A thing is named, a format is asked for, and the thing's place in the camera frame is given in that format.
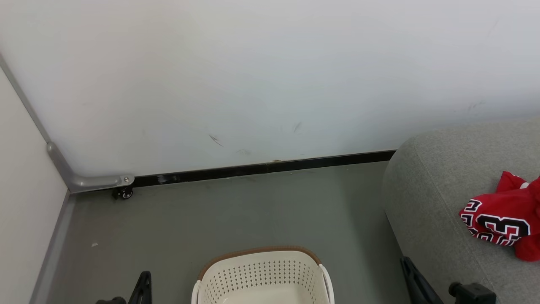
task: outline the printed number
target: printed number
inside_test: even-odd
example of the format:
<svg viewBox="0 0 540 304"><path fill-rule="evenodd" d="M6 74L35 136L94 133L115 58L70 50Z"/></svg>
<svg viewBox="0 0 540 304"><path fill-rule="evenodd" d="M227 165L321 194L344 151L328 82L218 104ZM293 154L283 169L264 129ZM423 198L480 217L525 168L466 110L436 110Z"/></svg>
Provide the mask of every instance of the printed number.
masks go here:
<svg viewBox="0 0 540 304"><path fill-rule="evenodd" d="M529 223L522 219L481 214L476 218L476 222L492 232L502 234L498 237L496 243L503 246L512 246L515 241L531 234ZM483 240L488 238L486 235L477 237L479 239L482 238Z"/></svg>
<svg viewBox="0 0 540 304"><path fill-rule="evenodd" d="M470 200L467 203L467 206L465 206L465 208L463 209L463 211L476 212L481 205L482 205L481 201Z"/></svg>
<svg viewBox="0 0 540 304"><path fill-rule="evenodd" d="M489 232L480 232L476 235L477 238L481 239L481 240L484 240L484 241L488 241L488 242L491 242L493 240L493 233L489 233Z"/></svg>
<svg viewBox="0 0 540 304"><path fill-rule="evenodd" d="M473 217L474 217L473 214L463 213L462 215L460 215L460 217L463 220L463 222L465 223L465 225L467 225L467 227L472 227L473 226Z"/></svg>

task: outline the red jersey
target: red jersey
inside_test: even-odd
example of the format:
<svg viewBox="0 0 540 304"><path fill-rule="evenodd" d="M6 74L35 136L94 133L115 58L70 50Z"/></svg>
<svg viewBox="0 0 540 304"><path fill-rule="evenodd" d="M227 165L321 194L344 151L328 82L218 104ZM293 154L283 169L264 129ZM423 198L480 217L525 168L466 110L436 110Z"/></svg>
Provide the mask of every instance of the red jersey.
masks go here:
<svg viewBox="0 0 540 304"><path fill-rule="evenodd" d="M482 240L514 246L525 261L540 260L540 179L528 184L503 172L493 194L473 197L460 211L470 233Z"/></svg>

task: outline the white plastic basket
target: white plastic basket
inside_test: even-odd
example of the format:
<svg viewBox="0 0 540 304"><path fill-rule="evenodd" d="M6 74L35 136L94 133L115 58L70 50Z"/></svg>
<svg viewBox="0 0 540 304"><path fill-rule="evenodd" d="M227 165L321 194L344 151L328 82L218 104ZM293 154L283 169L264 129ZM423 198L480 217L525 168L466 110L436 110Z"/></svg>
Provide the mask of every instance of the white plastic basket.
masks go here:
<svg viewBox="0 0 540 304"><path fill-rule="evenodd" d="M334 304L330 276L302 247L263 247L212 260L193 287L191 304Z"/></svg>

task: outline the wall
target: wall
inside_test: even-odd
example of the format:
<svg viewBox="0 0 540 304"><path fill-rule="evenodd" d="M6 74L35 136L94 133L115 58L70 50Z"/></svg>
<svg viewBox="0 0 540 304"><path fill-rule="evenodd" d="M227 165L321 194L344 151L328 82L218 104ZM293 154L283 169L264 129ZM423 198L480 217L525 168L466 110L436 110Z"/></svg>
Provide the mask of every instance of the wall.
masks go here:
<svg viewBox="0 0 540 304"><path fill-rule="evenodd" d="M67 187L0 70L0 303L28 303Z"/></svg>
<svg viewBox="0 0 540 304"><path fill-rule="evenodd" d="M395 149L540 113L533 0L2 0L0 52L80 174Z"/></svg>

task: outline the caster wheel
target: caster wheel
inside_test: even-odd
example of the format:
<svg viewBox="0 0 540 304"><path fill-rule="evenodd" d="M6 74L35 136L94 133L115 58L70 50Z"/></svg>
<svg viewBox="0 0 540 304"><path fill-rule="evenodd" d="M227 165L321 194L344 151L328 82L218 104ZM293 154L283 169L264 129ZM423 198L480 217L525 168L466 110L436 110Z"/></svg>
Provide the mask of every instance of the caster wheel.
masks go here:
<svg viewBox="0 0 540 304"><path fill-rule="evenodd" d="M112 196L115 200L122 198L124 200L129 199L133 195L133 187L115 188L112 191Z"/></svg>

